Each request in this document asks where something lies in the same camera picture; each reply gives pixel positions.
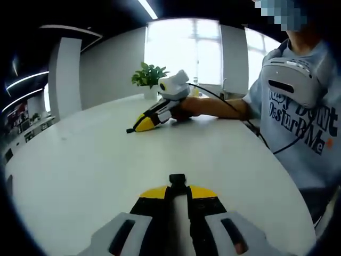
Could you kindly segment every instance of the ceiling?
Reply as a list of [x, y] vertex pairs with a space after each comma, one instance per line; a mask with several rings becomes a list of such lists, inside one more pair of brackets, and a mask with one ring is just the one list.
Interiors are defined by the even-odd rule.
[[[201, 17], [217, 19], [223, 25], [258, 30], [277, 41], [286, 34], [262, 17], [251, 0], [147, 0], [158, 18]], [[50, 53], [61, 36], [81, 38], [84, 49], [94, 37], [65, 29], [39, 29], [42, 25], [66, 25], [103, 36], [98, 43], [126, 31], [143, 27], [150, 16], [137, 0], [15, 1], [1, 17], [5, 44], [1, 47], [0, 108], [34, 90], [43, 88], [48, 75], [26, 80], [12, 89], [6, 86], [26, 76], [47, 71]]]

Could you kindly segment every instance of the bright window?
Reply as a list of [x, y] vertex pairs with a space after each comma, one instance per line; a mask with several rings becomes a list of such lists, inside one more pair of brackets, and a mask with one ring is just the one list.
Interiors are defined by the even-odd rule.
[[44, 102], [45, 102], [45, 110], [46, 110], [46, 112], [50, 112], [51, 111], [51, 107], [50, 107], [50, 98], [48, 96], [48, 84], [46, 84], [45, 87], [44, 87]]
[[249, 88], [258, 79], [263, 58], [280, 45], [276, 40], [252, 29], [245, 28], [249, 58]]
[[167, 67], [169, 75], [183, 69], [190, 81], [222, 84], [222, 39], [219, 22], [169, 19], [148, 24], [144, 61]]

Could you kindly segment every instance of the white harness device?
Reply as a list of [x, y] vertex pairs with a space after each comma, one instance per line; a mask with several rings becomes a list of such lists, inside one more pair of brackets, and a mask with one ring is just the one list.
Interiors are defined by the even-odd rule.
[[325, 95], [334, 67], [333, 58], [327, 52], [315, 66], [303, 58], [284, 58], [288, 42], [289, 39], [285, 40], [264, 58], [260, 79], [271, 91], [313, 108]]

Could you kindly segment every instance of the white wall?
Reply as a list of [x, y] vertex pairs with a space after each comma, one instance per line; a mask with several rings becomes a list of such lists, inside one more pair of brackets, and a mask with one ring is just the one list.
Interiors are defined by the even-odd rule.
[[33, 117], [35, 113], [41, 114], [45, 111], [44, 93], [39, 93], [35, 97], [27, 100], [28, 116]]
[[141, 93], [131, 82], [144, 60], [145, 28], [118, 35], [80, 56], [82, 109]]
[[223, 41], [223, 74], [228, 92], [248, 92], [249, 69], [244, 29], [221, 25]]

